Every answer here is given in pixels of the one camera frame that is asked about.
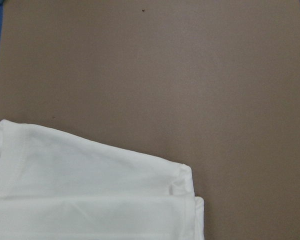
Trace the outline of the white printed t-shirt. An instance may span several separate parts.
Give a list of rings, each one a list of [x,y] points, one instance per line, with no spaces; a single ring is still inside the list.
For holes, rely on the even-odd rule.
[[[189,166],[0,121],[0,240],[202,240]]]

